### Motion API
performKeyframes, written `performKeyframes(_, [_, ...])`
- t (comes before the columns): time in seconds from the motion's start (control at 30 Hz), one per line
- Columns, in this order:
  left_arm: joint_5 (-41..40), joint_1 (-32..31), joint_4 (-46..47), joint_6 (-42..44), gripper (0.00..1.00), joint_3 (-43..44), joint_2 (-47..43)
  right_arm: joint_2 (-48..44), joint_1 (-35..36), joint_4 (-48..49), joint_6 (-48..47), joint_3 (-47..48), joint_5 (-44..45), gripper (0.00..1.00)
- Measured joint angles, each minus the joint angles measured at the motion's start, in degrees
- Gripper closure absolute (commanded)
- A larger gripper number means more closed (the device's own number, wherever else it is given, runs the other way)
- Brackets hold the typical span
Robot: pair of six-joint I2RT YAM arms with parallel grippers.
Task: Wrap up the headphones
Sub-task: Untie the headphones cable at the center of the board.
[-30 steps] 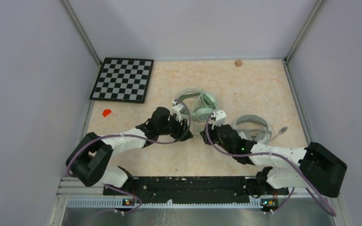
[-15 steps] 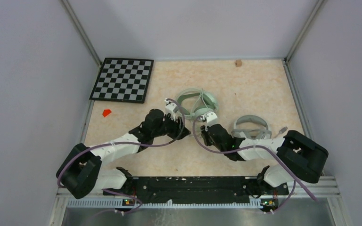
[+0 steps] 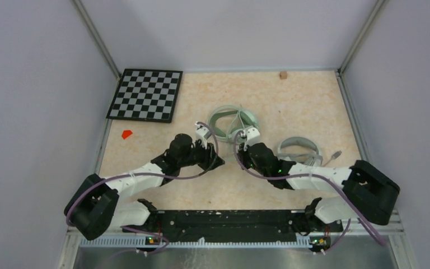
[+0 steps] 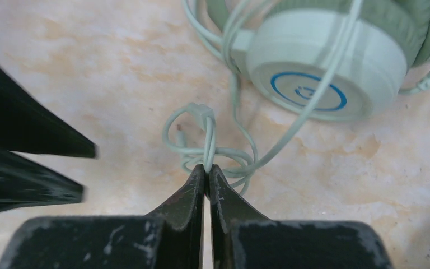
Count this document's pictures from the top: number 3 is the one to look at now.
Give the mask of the mint green headphones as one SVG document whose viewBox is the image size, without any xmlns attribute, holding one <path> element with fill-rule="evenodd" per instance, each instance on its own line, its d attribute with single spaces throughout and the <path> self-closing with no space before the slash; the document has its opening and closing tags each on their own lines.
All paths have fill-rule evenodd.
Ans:
<svg viewBox="0 0 430 269">
<path fill-rule="evenodd" d="M 217 122 L 228 117 L 231 117 L 228 126 L 219 128 Z M 217 140 L 225 143 L 240 144 L 241 137 L 235 138 L 239 131 L 243 131 L 247 127 L 260 128 L 259 120 L 253 112 L 242 106 L 234 105 L 217 107 L 208 116 L 207 123 L 214 130 Z"/>
</svg>

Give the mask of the white gaming headphones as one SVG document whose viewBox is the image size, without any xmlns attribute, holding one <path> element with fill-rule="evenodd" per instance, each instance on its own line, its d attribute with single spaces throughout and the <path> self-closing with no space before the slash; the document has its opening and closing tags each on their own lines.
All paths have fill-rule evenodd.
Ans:
<svg viewBox="0 0 430 269">
<path fill-rule="evenodd" d="M 321 166 L 324 161 L 321 148 L 306 137 L 289 137 L 277 147 L 277 156 L 307 166 Z"/>
</svg>

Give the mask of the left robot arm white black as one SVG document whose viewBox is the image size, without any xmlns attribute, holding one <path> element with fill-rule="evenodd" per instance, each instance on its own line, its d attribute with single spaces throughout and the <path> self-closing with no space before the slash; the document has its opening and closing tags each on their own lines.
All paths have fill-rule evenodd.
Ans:
<svg viewBox="0 0 430 269">
<path fill-rule="evenodd" d="M 120 226 L 133 225 L 151 231 L 157 225 L 157 216 L 148 203 L 124 205 L 123 199 L 180 179 L 184 167 L 198 166 L 206 173 L 224 164 L 214 144 L 177 134 L 163 154 L 138 169 L 107 179 L 89 175 L 64 209 L 67 225 L 75 227 L 87 240 Z"/>
</svg>

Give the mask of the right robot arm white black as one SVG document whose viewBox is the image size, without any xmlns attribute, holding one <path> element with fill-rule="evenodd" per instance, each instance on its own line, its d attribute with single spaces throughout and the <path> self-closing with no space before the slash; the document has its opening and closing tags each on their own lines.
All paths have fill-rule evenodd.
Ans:
<svg viewBox="0 0 430 269">
<path fill-rule="evenodd" d="M 343 219 L 360 219 L 367 227 L 389 224 L 400 187 L 365 160 L 350 167 L 307 166 L 282 160 L 264 143 L 235 148 L 237 162 L 250 175 L 279 189 L 315 189 L 335 193 L 316 198 L 306 209 L 306 224 L 313 231 Z"/>
</svg>

